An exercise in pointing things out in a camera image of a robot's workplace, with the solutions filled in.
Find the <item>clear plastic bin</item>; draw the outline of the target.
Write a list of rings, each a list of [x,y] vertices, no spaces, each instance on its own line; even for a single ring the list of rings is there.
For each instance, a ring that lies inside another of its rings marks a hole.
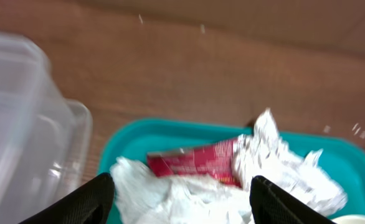
[[[62,96],[46,54],[0,32],[0,223],[19,223],[77,189],[92,116]]]

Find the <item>white napkin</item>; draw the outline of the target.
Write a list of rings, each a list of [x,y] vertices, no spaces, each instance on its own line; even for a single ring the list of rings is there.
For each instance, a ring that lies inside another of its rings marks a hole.
[[[249,193],[208,175],[156,177],[119,157],[110,168],[122,223],[253,223]]]

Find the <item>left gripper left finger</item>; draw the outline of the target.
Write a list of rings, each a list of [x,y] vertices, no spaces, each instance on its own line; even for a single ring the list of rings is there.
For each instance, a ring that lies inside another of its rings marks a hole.
[[[21,224],[105,224],[114,196],[113,179],[104,172]]]

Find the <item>red snack wrapper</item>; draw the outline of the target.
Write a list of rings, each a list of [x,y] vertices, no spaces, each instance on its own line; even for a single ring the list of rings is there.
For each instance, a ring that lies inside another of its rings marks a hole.
[[[146,160],[157,177],[209,175],[223,184],[239,187],[231,166],[237,143],[238,139],[233,138],[205,146],[149,152]]]

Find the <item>teal serving tray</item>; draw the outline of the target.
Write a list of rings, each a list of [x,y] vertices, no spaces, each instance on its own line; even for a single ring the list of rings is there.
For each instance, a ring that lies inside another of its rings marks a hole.
[[[201,146],[251,133],[250,128],[140,119],[122,127],[110,138],[103,150],[98,173],[108,172],[119,156],[146,162],[146,154],[150,151]],[[310,151],[323,150],[319,165],[348,195],[346,206],[333,218],[365,215],[365,152],[361,148],[337,138],[287,132],[281,136],[290,150],[301,157]]]

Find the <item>white bowl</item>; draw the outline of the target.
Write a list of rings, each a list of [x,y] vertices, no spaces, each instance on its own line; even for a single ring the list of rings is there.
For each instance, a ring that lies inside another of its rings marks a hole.
[[[365,224],[365,215],[344,215],[332,221],[336,224]]]

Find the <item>white printed paper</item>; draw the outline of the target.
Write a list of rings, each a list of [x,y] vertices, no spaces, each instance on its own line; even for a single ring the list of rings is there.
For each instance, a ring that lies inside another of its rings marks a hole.
[[[344,208],[347,193],[319,165],[322,149],[300,157],[278,132],[270,108],[259,115],[251,135],[233,143],[232,173],[244,191],[261,175],[300,202],[327,217]]]

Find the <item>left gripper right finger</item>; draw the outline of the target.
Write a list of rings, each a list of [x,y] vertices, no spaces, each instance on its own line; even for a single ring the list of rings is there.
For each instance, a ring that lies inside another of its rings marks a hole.
[[[250,205],[255,224],[334,224],[261,175],[251,181]]]

